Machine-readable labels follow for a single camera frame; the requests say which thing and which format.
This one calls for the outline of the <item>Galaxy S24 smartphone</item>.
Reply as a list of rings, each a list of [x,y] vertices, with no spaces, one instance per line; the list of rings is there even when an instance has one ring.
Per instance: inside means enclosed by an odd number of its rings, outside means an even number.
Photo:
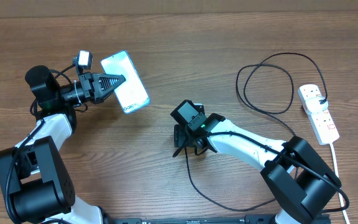
[[[150,97],[126,50],[104,58],[101,66],[107,74],[124,76],[125,81],[114,90],[114,93],[125,114],[133,113],[150,103]]]

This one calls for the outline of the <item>white power strip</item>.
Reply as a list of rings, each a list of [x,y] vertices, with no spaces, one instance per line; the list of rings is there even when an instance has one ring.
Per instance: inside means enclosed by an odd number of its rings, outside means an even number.
[[[305,100],[315,96],[323,96],[317,85],[307,84],[297,90],[301,104],[305,110]],[[328,108],[315,114],[307,114],[311,127],[320,145],[332,144],[339,139],[339,133]]]

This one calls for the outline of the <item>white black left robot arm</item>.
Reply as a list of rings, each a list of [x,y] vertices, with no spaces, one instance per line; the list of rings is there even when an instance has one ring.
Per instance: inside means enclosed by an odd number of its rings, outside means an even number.
[[[44,65],[25,75],[35,100],[30,112],[36,126],[15,146],[0,151],[0,186],[13,223],[114,223],[100,206],[80,199],[60,155],[75,132],[79,106],[102,103],[125,82],[123,75],[84,72],[61,86],[64,73]]]

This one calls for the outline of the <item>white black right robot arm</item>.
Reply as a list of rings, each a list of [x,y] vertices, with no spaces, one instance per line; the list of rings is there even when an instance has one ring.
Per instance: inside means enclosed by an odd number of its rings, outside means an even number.
[[[237,127],[225,117],[206,116],[201,104],[185,100],[172,112],[175,155],[192,147],[236,157],[257,169],[281,210],[271,223],[329,223],[326,208],[341,181],[304,139],[274,140]]]

